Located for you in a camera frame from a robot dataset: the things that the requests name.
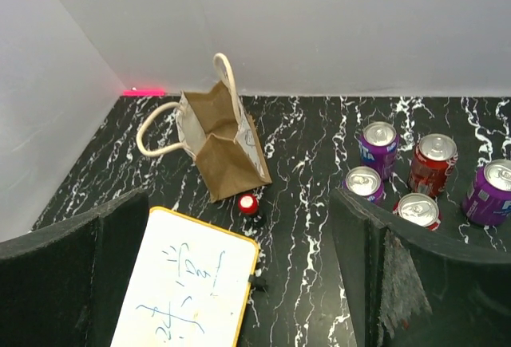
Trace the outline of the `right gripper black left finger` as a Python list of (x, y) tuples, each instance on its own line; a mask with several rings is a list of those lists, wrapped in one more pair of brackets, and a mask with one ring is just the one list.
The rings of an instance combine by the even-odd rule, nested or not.
[(136, 189), (1, 244), (3, 346), (108, 346), (149, 217)]

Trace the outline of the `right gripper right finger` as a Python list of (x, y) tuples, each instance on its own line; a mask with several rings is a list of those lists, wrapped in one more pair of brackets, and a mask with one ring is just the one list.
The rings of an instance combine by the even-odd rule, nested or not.
[(510, 256), (420, 227), (345, 189), (329, 220), (360, 346), (507, 346)]

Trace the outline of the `brown canvas bag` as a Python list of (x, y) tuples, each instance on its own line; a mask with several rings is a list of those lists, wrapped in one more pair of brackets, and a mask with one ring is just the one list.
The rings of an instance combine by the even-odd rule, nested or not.
[[(142, 155), (152, 158), (178, 149), (193, 160), (208, 189), (211, 202), (272, 183), (252, 116), (236, 90), (232, 66), (216, 53), (213, 65), (219, 81), (208, 93), (182, 92), (177, 102), (165, 103), (147, 117), (136, 135)], [(178, 141), (154, 150), (143, 137), (163, 112), (173, 110)]]

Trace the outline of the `red can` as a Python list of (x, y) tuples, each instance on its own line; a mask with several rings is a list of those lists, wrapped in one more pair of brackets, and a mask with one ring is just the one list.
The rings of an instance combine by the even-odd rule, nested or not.
[(408, 186), (412, 192), (438, 197), (446, 188), (458, 161), (454, 140), (440, 133), (421, 138), (414, 148)]

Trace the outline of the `purple fanta can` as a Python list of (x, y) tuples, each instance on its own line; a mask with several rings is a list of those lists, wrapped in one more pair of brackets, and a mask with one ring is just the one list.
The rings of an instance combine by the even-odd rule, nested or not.
[(360, 163), (374, 169), (382, 181), (394, 170), (400, 136), (392, 124), (375, 121), (368, 124), (358, 140)]

